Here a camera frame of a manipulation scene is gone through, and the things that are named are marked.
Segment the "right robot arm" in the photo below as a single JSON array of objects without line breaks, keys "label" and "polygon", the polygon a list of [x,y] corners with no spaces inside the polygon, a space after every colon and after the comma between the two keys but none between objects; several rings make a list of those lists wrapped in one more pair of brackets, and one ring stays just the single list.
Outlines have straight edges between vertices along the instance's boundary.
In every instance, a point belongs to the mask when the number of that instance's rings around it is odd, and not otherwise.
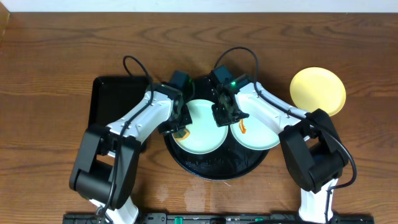
[{"label": "right robot arm", "polygon": [[279,137],[290,176],[301,188],[299,216],[305,222],[330,223],[331,195],[352,160],[329,115],[300,110],[265,90],[247,75],[210,75],[218,97],[212,107],[218,126],[255,117]]}]

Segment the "yellow plate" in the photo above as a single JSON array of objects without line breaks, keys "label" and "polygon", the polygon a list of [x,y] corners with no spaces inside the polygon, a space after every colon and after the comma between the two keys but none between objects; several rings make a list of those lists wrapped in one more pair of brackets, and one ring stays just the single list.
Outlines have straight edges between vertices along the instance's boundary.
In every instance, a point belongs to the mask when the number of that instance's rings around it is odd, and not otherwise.
[{"label": "yellow plate", "polygon": [[295,106],[302,110],[314,112],[321,109],[333,116],[345,105],[346,89],[333,72],[321,67],[308,67],[293,77],[290,96]]}]

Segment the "orange green sponge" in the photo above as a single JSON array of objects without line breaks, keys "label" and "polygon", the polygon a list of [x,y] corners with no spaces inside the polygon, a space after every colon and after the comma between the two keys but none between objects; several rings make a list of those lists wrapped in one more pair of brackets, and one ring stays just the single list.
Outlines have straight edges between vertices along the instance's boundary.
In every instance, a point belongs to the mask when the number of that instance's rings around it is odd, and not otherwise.
[{"label": "orange green sponge", "polygon": [[180,129],[177,132],[173,133],[173,137],[176,141],[183,141],[184,139],[188,138],[190,132],[188,129]]}]

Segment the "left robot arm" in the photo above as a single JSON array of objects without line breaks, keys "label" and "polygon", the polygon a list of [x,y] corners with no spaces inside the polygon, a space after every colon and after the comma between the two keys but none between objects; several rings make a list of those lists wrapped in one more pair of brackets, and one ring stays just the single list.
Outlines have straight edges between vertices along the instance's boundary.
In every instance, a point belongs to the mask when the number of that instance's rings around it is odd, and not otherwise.
[{"label": "left robot arm", "polygon": [[185,103],[189,84],[150,84],[125,115],[87,127],[72,169],[69,187],[95,204],[94,223],[134,223],[139,214],[131,200],[142,144],[161,125],[166,133],[192,122]]}]

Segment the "light blue plate top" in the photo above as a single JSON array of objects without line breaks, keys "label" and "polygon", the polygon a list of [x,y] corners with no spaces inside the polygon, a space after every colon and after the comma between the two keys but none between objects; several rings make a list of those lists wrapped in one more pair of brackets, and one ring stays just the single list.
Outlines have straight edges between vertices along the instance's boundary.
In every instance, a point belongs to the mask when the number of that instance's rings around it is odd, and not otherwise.
[{"label": "light blue plate top", "polygon": [[192,154],[207,154],[218,149],[228,135],[227,126],[216,125],[209,100],[192,100],[187,103],[192,124],[186,125],[190,135],[183,141],[174,141],[184,151]]}]

